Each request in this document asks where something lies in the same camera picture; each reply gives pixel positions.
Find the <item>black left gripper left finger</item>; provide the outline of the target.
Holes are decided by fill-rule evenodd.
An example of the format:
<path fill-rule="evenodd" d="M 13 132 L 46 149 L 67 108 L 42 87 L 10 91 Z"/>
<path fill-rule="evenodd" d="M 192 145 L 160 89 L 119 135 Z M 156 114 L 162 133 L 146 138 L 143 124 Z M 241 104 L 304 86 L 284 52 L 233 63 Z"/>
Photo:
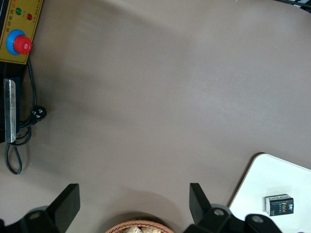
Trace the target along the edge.
<path fill-rule="evenodd" d="M 45 209 L 27 213 L 9 225 L 11 233 L 65 233 L 80 210 L 80 187 L 69 184 Z"/>

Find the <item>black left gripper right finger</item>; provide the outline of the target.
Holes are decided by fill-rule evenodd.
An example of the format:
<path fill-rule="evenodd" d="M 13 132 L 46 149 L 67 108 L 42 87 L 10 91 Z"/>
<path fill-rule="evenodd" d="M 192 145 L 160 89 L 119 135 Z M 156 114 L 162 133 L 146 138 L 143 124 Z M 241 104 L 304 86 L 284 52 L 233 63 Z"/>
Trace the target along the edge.
<path fill-rule="evenodd" d="M 237 219 L 227 206 L 211 204 L 198 183 L 190 184 L 189 208 L 193 224 L 186 233 L 245 232 L 244 221 Z"/>

